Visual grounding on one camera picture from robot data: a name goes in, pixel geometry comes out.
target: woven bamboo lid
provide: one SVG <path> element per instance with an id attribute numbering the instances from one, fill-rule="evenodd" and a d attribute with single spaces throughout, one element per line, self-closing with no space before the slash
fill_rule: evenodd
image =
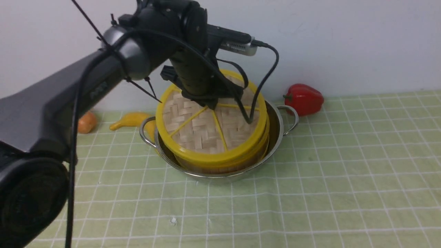
<path id="1" fill-rule="evenodd" d="M 233 83 L 243 86 L 240 75 L 222 72 Z M 255 91 L 250 82 L 241 99 L 248 115 Z M 237 157 L 251 149 L 265 129 L 267 113 L 261 95 L 251 124 L 246 123 L 234 99 L 219 99 L 213 111 L 184 98 L 181 90 L 171 85 L 161 101 L 156 113 L 158 132 L 165 145 L 181 157 L 212 162 Z"/>

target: yellow steamer rim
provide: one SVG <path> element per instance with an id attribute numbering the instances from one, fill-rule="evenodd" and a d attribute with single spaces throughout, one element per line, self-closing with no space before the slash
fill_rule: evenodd
<path id="1" fill-rule="evenodd" d="M 220 71 L 235 84 L 243 86 L 240 74 L 222 69 Z M 256 90 L 252 82 L 244 90 L 242 102 L 248 115 Z M 182 97 L 181 90 L 171 85 L 162 95 L 161 102 L 156 110 L 158 133 L 178 161 L 183 160 L 192 167 L 215 169 L 237 166 L 259 152 L 266 152 L 269 119 L 262 94 L 258 95 L 251 124 L 245 122 L 234 99 L 219 99 L 213 111 Z M 242 140 L 240 128 L 247 131 L 244 133 L 247 136 L 242 137 Z M 202 136 L 209 140 L 208 148 L 203 147 L 200 136 L 194 135 L 198 131 L 204 131 Z"/>

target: pot handle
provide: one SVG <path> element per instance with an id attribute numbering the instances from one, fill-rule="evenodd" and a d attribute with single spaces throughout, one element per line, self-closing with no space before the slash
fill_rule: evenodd
<path id="1" fill-rule="evenodd" d="M 148 122 L 156 120 L 155 116 L 149 117 L 142 121 L 141 126 L 139 127 L 139 135 L 141 136 L 141 139 L 147 143 L 147 145 L 156 148 L 156 144 L 151 141 L 149 138 L 147 138 L 146 134 L 144 133 L 144 127 L 147 125 Z"/>
<path id="2" fill-rule="evenodd" d="M 279 105 L 277 106 L 277 109 L 286 109 L 294 113 L 294 124 L 286 132 L 283 133 L 283 136 L 285 136 L 289 132 L 291 132 L 297 126 L 297 124 L 299 124 L 299 114 L 293 107 L 288 105 Z"/>

